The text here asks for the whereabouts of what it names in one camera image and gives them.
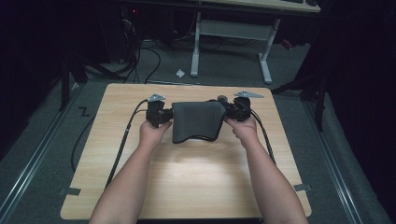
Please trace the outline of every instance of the person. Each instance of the person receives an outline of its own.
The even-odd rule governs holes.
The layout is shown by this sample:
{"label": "person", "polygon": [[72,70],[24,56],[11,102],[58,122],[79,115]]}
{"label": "person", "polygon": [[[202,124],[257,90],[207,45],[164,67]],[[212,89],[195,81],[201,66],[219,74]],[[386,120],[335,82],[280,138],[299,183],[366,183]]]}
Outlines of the person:
{"label": "person", "polygon": [[[224,121],[247,152],[251,185],[265,223],[308,223],[293,187],[264,150],[256,120]],[[148,121],[142,123],[136,150],[100,197],[90,223],[136,223],[146,195],[151,155],[171,125],[169,121],[154,128]]]}

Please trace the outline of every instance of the small white object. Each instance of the small white object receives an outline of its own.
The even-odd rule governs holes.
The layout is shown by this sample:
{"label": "small white object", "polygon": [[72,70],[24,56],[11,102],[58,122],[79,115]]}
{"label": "small white object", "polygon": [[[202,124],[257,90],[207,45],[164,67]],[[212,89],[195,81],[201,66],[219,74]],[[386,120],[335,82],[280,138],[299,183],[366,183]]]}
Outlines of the small white object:
{"label": "small white object", "polygon": [[181,71],[181,69],[178,69],[178,71],[176,72],[176,75],[177,75],[178,77],[183,77],[184,74],[186,74],[186,73],[183,72],[183,71]]}

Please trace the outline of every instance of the black tape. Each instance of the black tape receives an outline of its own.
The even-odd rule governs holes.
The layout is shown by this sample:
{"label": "black tape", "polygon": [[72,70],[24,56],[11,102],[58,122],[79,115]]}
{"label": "black tape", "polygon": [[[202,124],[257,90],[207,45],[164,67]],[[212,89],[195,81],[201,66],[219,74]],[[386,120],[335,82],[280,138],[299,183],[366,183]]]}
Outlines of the black tape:
{"label": "black tape", "polygon": [[59,190],[59,195],[76,195],[78,196],[81,192],[81,189],[72,189],[72,188],[61,188]]}
{"label": "black tape", "polygon": [[311,189],[312,189],[311,185],[309,185],[309,184],[294,185],[294,190],[295,191],[305,190],[305,192],[308,192]]}

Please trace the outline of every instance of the wooden board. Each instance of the wooden board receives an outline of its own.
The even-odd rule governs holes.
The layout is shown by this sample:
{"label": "wooden board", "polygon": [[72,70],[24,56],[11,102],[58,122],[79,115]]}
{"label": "wooden board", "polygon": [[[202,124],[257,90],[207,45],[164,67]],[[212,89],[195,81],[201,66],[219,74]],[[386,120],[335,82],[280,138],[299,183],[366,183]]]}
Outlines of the wooden board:
{"label": "wooden board", "polygon": [[[89,219],[117,156],[125,127],[135,107],[152,93],[172,102],[202,102],[225,95],[230,100],[238,91],[252,91],[264,98],[252,98],[251,107],[262,119],[281,172],[294,185],[302,183],[288,139],[282,127],[271,92],[264,88],[166,86],[110,84],[92,125],[71,188],[78,196],[67,195],[61,216]],[[137,147],[138,129],[145,112],[132,124],[119,168]],[[157,148],[150,165],[148,192],[140,218],[229,218],[260,217],[248,172],[246,152],[232,129],[223,124],[215,142],[188,140],[172,143],[172,127]],[[303,191],[298,192],[305,214],[311,208]]]}
{"label": "wooden board", "polygon": [[320,12],[319,6],[311,7],[305,1],[303,3],[293,3],[281,0],[202,0],[202,2],[231,4],[246,7],[263,7],[300,12]]}

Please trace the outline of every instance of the right hand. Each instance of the right hand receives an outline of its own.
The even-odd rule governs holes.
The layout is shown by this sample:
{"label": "right hand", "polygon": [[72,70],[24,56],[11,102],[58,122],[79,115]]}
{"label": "right hand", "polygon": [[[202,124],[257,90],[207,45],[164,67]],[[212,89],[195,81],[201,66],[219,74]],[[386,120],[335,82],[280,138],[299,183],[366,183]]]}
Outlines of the right hand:
{"label": "right hand", "polygon": [[257,136],[256,120],[253,117],[242,122],[226,117],[224,121],[233,128],[233,133],[241,140],[243,147],[247,147],[250,143],[260,143]]}

